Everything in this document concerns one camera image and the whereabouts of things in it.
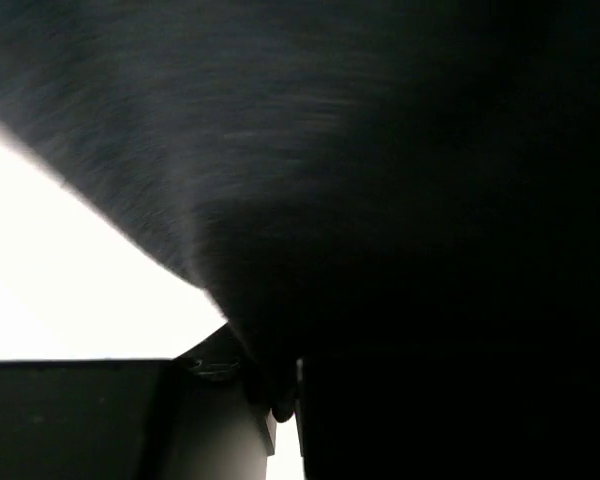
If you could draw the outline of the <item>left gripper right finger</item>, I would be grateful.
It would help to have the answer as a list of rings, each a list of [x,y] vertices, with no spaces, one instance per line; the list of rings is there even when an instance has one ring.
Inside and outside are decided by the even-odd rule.
[[[600,479],[600,355],[304,359],[310,479]]]

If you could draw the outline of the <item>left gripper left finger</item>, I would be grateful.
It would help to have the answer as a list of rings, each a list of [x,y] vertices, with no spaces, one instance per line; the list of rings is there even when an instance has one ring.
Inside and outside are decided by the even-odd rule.
[[[227,328],[172,360],[0,361],[0,479],[262,479],[248,373]]]

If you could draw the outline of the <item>black trousers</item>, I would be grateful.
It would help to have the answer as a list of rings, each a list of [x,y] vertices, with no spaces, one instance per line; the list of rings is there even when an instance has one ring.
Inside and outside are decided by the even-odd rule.
[[[0,124],[280,421],[338,342],[600,350],[600,1],[0,1]]]

